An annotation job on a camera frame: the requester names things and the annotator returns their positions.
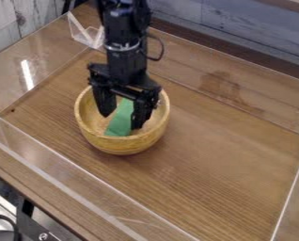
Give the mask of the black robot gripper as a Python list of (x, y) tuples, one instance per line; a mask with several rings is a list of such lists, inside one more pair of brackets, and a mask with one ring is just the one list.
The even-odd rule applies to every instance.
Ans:
[(159, 61), (161, 57), (149, 56), (146, 43), (130, 47), (106, 44), (105, 49), (107, 63), (89, 65), (98, 111), (107, 118), (118, 108), (117, 96), (133, 100), (131, 128), (137, 130), (158, 108), (161, 85), (147, 73), (147, 61)]

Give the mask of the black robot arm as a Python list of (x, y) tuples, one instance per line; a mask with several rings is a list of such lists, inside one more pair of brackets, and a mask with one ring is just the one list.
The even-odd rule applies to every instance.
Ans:
[(134, 103), (131, 129), (141, 129), (150, 120), (161, 99), (161, 84), (147, 72), (147, 31), (151, 9), (147, 0), (97, 0), (98, 15), (105, 27), (103, 46), (107, 63), (90, 63), (90, 85), (101, 115), (109, 117), (118, 108), (118, 96)]

